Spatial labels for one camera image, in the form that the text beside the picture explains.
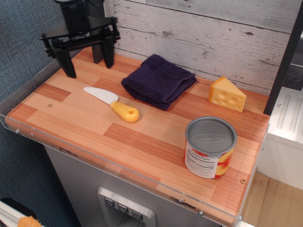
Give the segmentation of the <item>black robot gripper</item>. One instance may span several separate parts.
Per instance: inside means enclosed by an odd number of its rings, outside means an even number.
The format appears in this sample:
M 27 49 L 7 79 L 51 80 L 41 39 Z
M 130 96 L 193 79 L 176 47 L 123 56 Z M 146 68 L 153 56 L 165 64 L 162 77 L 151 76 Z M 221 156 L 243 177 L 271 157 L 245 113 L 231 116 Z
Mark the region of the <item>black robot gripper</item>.
M 101 0 L 56 0 L 64 21 L 39 39 L 45 44 L 46 51 L 53 51 L 54 58 L 70 78 L 76 78 L 69 51 L 87 46 L 101 45 L 105 64 L 114 64 L 114 44 L 120 39 L 116 17 L 93 17 L 89 7 L 101 9 Z

